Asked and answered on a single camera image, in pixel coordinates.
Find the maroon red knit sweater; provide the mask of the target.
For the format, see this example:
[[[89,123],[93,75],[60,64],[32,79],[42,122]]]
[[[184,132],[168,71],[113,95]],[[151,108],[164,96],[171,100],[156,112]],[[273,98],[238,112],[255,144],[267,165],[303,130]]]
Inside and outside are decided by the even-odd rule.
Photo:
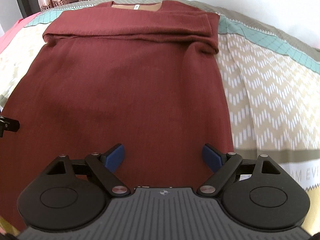
[[[117,143],[128,187],[199,187],[211,175],[203,145],[233,150],[218,25],[217,14],[176,1],[63,12],[3,108],[20,129],[1,139],[1,216],[22,229],[18,195],[55,157]]]

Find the pink bed sheet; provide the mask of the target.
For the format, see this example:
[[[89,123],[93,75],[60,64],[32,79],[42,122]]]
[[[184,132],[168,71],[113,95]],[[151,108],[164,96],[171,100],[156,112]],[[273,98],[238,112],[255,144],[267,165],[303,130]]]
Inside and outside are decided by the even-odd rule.
[[[37,12],[31,16],[26,18],[19,19],[8,31],[6,31],[0,38],[0,52],[7,48],[16,34],[25,27],[29,22],[31,22],[36,16],[38,16],[40,12]]]

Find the patterned bed cover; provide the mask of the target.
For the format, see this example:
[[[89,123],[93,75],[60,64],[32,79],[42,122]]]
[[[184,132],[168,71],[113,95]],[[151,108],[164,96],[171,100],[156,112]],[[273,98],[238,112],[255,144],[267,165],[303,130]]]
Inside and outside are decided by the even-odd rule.
[[[233,150],[244,158],[267,154],[308,193],[304,222],[319,232],[319,51],[237,12],[184,0],[98,0],[48,10],[23,27],[1,53],[1,106],[44,46],[43,33],[63,12],[112,3],[155,11],[176,1],[219,16],[218,53]]]

